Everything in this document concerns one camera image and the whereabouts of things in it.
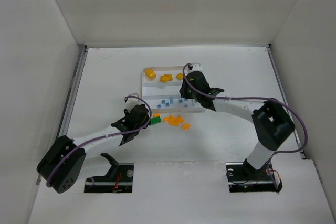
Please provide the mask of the small yellow lego brick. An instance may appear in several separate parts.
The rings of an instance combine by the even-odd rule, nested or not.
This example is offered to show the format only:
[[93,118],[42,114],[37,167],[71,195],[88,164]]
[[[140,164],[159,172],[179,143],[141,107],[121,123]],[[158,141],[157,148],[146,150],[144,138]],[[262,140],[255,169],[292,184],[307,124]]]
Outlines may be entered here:
[[183,80],[184,75],[182,73],[179,73],[179,74],[176,75],[176,78],[181,81],[181,80]]

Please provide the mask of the large yellow lego brick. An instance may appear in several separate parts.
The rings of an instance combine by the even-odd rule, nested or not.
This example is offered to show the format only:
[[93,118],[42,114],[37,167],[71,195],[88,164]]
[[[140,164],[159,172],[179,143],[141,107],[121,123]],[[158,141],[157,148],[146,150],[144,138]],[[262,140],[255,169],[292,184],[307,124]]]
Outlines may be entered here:
[[149,80],[154,80],[156,78],[156,73],[151,68],[145,69],[144,74]]

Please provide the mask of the green lego brick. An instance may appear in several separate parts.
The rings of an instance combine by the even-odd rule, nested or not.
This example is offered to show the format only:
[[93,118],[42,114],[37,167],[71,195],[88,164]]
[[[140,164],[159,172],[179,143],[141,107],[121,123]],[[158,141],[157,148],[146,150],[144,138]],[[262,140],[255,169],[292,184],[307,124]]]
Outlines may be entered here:
[[156,125],[156,124],[159,124],[161,122],[162,122],[161,117],[156,116],[156,117],[151,118],[150,125]]

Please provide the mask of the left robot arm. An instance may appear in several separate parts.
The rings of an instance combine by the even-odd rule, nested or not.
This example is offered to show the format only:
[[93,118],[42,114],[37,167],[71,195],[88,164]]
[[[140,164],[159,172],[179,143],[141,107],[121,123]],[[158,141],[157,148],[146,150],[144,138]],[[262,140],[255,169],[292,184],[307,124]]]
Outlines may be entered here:
[[124,145],[150,124],[152,110],[146,103],[124,110],[124,117],[102,131],[84,137],[58,137],[37,165],[38,174],[46,180],[46,186],[57,193],[66,192],[77,181],[89,151],[100,144]]

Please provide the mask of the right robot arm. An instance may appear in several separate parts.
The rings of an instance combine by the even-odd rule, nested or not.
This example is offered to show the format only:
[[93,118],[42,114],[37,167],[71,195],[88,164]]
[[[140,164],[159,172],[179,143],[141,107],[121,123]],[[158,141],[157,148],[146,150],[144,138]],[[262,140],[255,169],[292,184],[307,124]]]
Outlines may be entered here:
[[234,115],[254,126],[258,143],[244,165],[250,170],[260,170],[294,132],[295,125],[277,101],[235,100],[228,94],[220,99],[223,92],[223,89],[211,88],[204,74],[197,70],[189,71],[180,88],[181,97],[194,99],[205,109]]

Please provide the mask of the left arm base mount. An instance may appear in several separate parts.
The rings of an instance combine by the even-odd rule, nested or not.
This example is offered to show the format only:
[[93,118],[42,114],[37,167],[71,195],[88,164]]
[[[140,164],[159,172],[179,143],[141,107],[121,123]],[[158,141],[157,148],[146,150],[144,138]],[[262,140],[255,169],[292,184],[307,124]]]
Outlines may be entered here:
[[87,194],[124,194],[133,190],[133,163],[119,163],[108,153],[101,153],[108,160],[110,168],[103,176],[91,176],[85,181],[84,193]]

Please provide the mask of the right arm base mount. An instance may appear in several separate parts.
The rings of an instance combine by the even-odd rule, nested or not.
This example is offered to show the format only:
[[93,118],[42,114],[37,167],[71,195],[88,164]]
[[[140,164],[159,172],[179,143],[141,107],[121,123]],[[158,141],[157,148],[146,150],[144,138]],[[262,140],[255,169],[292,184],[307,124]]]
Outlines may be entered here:
[[283,188],[281,176],[272,165],[250,173],[243,163],[227,163],[226,177],[230,193],[279,193]]

